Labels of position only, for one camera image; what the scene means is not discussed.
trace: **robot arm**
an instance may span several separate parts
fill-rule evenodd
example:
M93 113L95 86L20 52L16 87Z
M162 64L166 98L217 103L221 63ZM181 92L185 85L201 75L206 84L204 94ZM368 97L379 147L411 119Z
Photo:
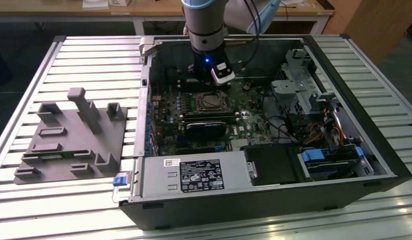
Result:
M251 34L257 33L261 25L259 32L264 33L273 21L280 0L182 0L182 3L194 52L194 75L202 80L213 79L212 84L220 86L236 77L225 54L225 24Z

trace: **warning label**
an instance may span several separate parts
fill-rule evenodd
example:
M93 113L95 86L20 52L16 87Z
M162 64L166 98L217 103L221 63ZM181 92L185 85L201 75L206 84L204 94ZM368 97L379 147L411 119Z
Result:
M224 189L224 176L218 159L180 163L181 190L185 193Z

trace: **slotted metal table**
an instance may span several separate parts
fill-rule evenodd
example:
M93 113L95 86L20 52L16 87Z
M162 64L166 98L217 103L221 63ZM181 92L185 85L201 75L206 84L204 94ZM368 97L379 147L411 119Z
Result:
M412 172L411 104L352 40L339 35L315 39ZM162 231L140 230L118 209L113 178L15 185L39 105L57 101L61 109L75 109L66 98L71 87L86 88L86 98L98 108L110 102L129 107L121 171L131 170L140 40L140 36L57 37L0 137L0 239L412 239L412 180L343 209ZM121 189L119 199L127 196L129 188Z

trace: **gray plastic mount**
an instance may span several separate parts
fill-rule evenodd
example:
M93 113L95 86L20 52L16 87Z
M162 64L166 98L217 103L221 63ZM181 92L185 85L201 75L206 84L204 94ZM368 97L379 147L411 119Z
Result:
M15 184L114 177L119 172L127 108L110 103L97 108L83 88L67 98L78 110L40 105L40 123L15 172Z

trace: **wooden cabinet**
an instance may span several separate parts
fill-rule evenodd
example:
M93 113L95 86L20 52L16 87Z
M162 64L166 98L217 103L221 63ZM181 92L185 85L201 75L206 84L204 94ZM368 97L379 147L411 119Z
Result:
M348 34L379 64L412 24L412 0L328 1L336 13L324 34Z

